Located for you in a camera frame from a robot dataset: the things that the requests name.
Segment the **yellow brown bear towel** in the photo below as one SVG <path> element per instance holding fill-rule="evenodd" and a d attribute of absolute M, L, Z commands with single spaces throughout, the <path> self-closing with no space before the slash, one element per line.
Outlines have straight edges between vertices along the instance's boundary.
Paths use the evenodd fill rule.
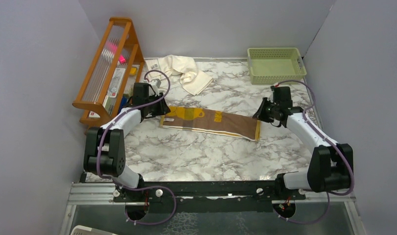
<path fill-rule="evenodd" d="M 160 127 L 259 141 L 261 122 L 243 115 L 204 108 L 171 106 Z"/>

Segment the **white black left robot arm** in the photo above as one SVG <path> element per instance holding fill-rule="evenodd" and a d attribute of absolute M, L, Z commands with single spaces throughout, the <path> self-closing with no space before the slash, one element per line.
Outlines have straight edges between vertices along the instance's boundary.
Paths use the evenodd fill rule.
<path fill-rule="evenodd" d="M 119 114 L 101 127 L 91 127 L 86 134 L 84 171 L 125 187 L 127 196 L 133 201 L 144 197 L 145 188 L 142 176 L 125 163 L 124 139 L 143 120 L 170 112 L 165 94 L 158 90 L 160 84 L 157 79 L 135 83 L 133 95 Z"/>

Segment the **cream white towel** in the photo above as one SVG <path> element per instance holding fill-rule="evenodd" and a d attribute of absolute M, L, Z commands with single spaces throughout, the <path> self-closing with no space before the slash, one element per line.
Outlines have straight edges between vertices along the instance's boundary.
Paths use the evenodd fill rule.
<path fill-rule="evenodd" d="M 213 81 L 213 78 L 196 65 L 192 57 L 168 55 L 146 60 L 148 70 L 159 70 L 166 76 L 179 76 L 182 88 L 191 95 L 200 94 Z"/>

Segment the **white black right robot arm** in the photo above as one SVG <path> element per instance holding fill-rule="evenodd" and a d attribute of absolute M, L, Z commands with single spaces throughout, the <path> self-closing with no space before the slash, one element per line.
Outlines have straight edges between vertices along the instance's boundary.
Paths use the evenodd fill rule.
<path fill-rule="evenodd" d="M 293 132 L 312 154 L 305 170 L 278 174 L 273 192 L 279 199 L 286 199 L 293 190 L 329 192 L 354 188 L 353 149 L 347 143 L 339 143 L 328 137 L 299 106 L 293 106 L 289 87 L 271 86 L 272 96 L 263 101 L 253 115 L 266 123 L 279 122 Z"/>

